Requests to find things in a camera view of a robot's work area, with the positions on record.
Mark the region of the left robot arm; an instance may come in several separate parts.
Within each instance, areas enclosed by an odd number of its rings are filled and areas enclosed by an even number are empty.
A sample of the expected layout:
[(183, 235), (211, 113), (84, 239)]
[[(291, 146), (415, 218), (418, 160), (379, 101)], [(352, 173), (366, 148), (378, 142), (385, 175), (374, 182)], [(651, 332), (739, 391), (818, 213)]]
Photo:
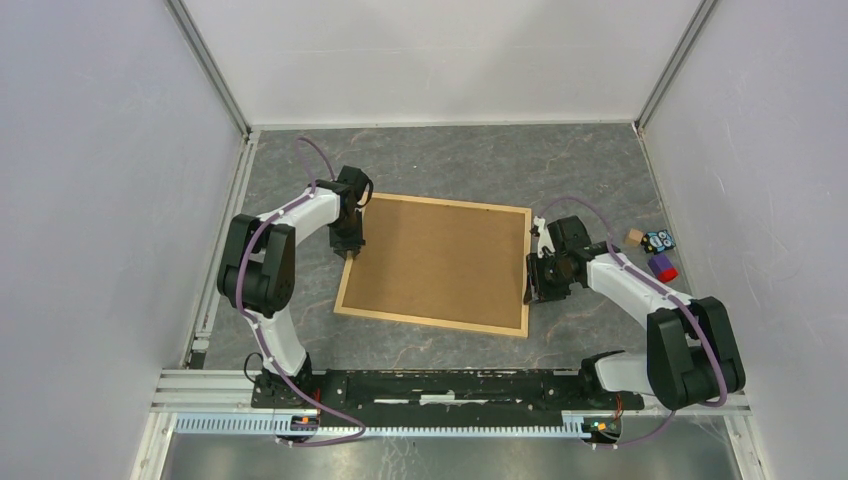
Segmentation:
[(230, 222), (217, 290), (248, 323), (264, 369), (279, 376), (275, 392), (290, 407), (306, 405), (315, 384), (290, 312), (297, 247), (326, 227), (331, 250), (344, 260), (356, 258), (366, 245), (363, 210), (372, 195), (365, 172), (345, 166), (337, 179), (310, 183), (282, 207), (238, 214)]

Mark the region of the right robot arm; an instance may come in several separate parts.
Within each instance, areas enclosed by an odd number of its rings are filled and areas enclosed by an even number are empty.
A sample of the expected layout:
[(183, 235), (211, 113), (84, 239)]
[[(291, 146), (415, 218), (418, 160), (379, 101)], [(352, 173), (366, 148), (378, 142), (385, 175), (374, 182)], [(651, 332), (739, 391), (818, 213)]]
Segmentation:
[(645, 333), (642, 353), (611, 351), (582, 361), (577, 392), (585, 405), (602, 408), (629, 392), (669, 410), (716, 407), (744, 389), (747, 375), (721, 301), (696, 299), (650, 277), (616, 246), (592, 241), (576, 216), (536, 217), (530, 234), (537, 246), (526, 257), (525, 303), (563, 300), (578, 284), (611, 300)]

